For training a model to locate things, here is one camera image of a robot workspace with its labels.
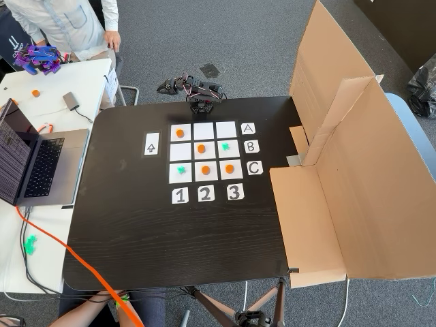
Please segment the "person's left hand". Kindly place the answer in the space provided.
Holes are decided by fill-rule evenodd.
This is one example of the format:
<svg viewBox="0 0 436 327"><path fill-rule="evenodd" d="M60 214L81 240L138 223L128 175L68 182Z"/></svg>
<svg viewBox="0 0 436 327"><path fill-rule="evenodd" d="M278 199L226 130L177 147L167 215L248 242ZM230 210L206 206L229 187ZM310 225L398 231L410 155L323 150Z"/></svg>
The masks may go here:
<svg viewBox="0 0 436 327"><path fill-rule="evenodd" d="M121 36L118 31L104 31L104 39L110 49L115 52L119 51Z"/></svg>

